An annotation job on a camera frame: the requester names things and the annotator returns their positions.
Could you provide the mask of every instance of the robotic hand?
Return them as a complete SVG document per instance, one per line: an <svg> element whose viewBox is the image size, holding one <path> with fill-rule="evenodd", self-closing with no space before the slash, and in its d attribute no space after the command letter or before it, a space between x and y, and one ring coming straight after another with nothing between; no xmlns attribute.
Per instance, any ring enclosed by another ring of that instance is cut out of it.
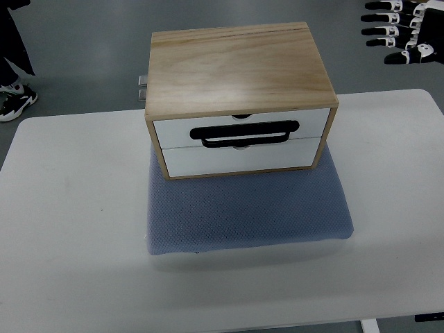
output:
<svg viewBox="0 0 444 333"><path fill-rule="evenodd" d="M367 46L387 46L404 49L385 57L385 64L413 64L437 61L444 64L444 2L429 0L375 1L366 3L369 10L389 10L361 17L363 22L387 22L362 30L363 35L387 37L367 41Z"/></svg>

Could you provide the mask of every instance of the wooden drawer cabinet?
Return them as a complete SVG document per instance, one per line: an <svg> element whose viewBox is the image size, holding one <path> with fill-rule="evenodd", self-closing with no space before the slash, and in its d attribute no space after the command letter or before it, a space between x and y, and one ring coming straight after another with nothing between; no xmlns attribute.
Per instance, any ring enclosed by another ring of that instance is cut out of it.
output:
<svg viewBox="0 0 444 333"><path fill-rule="evenodd" d="M152 36L145 118L167 179L314 168L337 107L306 23Z"/></svg>

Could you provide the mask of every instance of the gray floor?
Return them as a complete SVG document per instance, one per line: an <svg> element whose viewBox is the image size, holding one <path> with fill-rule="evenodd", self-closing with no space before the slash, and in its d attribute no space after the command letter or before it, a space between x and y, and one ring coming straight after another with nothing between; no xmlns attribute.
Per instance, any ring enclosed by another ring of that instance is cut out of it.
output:
<svg viewBox="0 0 444 333"><path fill-rule="evenodd" d="M169 31L279 22L309 24L337 94L425 89L444 110L444 65L384 65L394 49L368 48L360 22L366 0L39 0L12 12L36 77L22 75L39 101L0 123L0 166L27 117L143 108L137 79L148 71L150 36ZM379 320L381 332L444 332L413 316ZM359 322L264 330L362 332Z"/></svg>

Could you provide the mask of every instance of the sneaker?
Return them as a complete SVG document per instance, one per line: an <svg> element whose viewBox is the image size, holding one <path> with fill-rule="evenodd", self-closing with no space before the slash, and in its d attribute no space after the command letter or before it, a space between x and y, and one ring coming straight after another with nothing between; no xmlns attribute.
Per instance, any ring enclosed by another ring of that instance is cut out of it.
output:
<svg viewBox="0 0 444 333"><path fill-rule="evenodd" d="M21 95L8 94L8 98L0 107L0 121L11 121L20 116L23 110L34 104L37 100L37 94L24 85L24 93Z"/></svg>
<svg viewBox="0 0 444 333"><path fill-rule="evenodd" d="M24 88L23 85L0 85L0 92L5 92L7 94L14 94L14 95L22 95L24 94Z"/></svg>

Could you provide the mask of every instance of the drawer front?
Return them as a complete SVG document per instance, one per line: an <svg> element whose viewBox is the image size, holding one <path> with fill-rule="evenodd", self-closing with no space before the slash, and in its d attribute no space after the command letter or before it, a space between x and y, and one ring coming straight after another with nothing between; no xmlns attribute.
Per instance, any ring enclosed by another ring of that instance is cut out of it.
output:
<svg viewBox="0 0 444 333"><path fill-rule="evenodd" d="M299 110L285 112L269 112L252 114L246 119L236 119L232 116L204 117L189 119L173 119L154 121L154 127L160 147L177 148L202 146L198 139L189 136L193 128L239 125L243 123L261 123L267 121L296 120L300 126L290 134L290 139L321 137L327 122L330 109Z"/></svg>
<svg viewBox="0 0 444 333"><path fill-rule="evenodd" d="M254 171L313 164L320 137L247 148L183 147L163 149L170 177Z"/></svg>

